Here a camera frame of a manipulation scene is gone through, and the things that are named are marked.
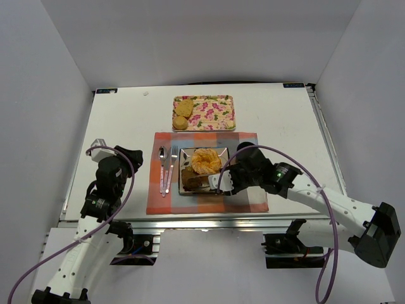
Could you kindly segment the large orange sugared bread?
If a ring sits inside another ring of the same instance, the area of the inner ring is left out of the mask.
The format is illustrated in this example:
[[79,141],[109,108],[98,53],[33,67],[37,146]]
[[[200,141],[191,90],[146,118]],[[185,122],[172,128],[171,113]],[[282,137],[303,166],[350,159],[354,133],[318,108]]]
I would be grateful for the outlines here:
[[221,169],[221,160],[214,149],[200,148],[192,155],[191,167],[200,175],[217,174]]

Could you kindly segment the brown chocolate muffin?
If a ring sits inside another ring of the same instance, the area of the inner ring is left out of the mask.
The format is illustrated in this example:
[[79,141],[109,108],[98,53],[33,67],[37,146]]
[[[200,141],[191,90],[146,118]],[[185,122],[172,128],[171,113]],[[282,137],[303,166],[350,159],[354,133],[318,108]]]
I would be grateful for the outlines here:
[[181,180],[185,191],[200,191],[209,187],[207,176],[201,176],[188,168],[181,170]]

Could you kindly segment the metal tongs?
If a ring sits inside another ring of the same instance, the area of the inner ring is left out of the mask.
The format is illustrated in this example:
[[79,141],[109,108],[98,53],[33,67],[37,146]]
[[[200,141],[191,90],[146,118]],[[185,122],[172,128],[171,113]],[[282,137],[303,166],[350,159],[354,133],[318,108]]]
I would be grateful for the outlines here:
[[201,186],[192,189],[181,187],[179,189],[180,194],[206,194],[206,193],[216,193],[216,189],[211,189],[209,186]]

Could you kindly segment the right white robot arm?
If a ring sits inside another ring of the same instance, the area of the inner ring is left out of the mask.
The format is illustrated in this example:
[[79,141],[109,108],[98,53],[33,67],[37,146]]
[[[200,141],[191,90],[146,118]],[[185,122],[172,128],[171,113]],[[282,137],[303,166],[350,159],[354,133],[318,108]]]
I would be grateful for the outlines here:
[[362,261],[385,268],[401,236],[395,208],[363,203],[321,187],[315,177],[295,160],[272,163],[264,147],[243,142],[237,148],[234,165],[221,171],[217,191],[235,195],[258,186],[266,193],[306,205],[329,217],[326,224],[293,220],[281,240],[294,247],[322,246],[353,252]]

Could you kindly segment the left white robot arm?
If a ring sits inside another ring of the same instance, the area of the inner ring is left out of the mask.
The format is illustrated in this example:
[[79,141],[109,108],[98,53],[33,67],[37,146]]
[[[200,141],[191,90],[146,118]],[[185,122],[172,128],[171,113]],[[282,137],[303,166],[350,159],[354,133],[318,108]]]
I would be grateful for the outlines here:
[[34,291],[32,303],[89,303],[101,272],[117,254],[132,250],[132,226],[114,217],[129,199],[125,186],[134,185],[142,151],[93,146],[86,153],[97,163],[96,178],[86,190],[72,244],[47,286]]

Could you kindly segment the flat yellow bread roll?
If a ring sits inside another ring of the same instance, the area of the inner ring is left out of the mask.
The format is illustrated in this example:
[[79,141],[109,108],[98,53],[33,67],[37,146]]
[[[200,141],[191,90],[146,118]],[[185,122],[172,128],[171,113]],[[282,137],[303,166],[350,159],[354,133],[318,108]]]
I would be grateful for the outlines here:
[[194,109],[194,102],[191,99],[183,99],[175,108],[175,113],[178,116],[189,118]]

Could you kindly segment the checkered orange placemat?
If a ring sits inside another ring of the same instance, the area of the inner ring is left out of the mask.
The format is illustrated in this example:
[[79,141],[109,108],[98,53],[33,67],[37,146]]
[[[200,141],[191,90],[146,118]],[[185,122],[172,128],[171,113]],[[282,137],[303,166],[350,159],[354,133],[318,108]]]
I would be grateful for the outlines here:
[[186,194],[178,191],[178,164],[175,164],[171,191],[166,196],[159,192],[160,166],[158,151],[167,148],[227,148],[233,155],[243,142],[258,143],[258,135],[249,132],[157,132],[154,135],[149,170],[149,192],[146,206],[148,215],[197,213],[266,213],[269,211],[267,194],[260,187],[250,187],[235,196],[215,194]]

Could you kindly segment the square floral plate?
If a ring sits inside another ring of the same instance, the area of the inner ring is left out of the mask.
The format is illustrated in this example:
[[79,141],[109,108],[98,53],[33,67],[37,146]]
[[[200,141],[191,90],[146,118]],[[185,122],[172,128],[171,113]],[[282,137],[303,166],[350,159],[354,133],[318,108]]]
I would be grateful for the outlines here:
[[[186,169],[186,168],[188,168],[189,170],[193,170],[191,167],[191,158],[196,149],[200,149],[200,148],[182,148],[180,150],[180,159],[179,159],[179,163],[178,163],[178,172],[179,172],[178,191],[181,187],[183,187],[182,180],[181,180],[181,170]],[[214,149],[218,153],[218,156],[221,160],[221,169],[222,169],[224,164],[229,159],[228,148],[216,147],[216,148],[211,148],[211,149]],[[210,175],[214,175],[214,174],[204,174],[201,176],[209,177]]]

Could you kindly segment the floral serving tray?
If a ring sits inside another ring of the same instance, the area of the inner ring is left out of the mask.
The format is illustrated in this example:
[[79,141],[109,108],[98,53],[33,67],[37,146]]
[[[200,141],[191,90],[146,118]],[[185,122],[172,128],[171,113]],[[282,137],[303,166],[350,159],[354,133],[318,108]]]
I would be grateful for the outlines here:
[[234,100],[231,95],[176,96],[173,98],[172,121],[178,115],[175,108],[183,99],[194,102],[188,127],[177,132],[231,131],[236,128]]

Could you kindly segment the small round yellow bun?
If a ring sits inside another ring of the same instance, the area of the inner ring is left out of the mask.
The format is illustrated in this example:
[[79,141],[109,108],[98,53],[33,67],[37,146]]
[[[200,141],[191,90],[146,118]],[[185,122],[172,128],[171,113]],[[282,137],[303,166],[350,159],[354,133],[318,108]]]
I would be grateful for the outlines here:
[[172,121],[175,130],[185,130],[188,127],[188,120],[183,116],[177,116]]

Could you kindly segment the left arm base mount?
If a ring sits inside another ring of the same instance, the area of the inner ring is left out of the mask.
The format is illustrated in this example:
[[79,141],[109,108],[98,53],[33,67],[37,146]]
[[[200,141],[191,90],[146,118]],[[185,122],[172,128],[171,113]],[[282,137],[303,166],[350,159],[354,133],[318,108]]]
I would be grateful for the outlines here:
[[108,233],[120,239],[122,249],[110,265],[153,266],[157,259],[160,236],[157,234],[136,234],[129,223],[112,221]]

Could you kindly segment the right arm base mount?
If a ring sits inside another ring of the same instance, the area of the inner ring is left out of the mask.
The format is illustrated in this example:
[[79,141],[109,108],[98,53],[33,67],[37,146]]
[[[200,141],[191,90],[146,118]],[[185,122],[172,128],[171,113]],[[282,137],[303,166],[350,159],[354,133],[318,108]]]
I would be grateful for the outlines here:
[[307,247],[299,239],[304,219],[293,220],[284,233],[265,234],[261,243],[267,269],[320,269],[325,263],[324,249]]

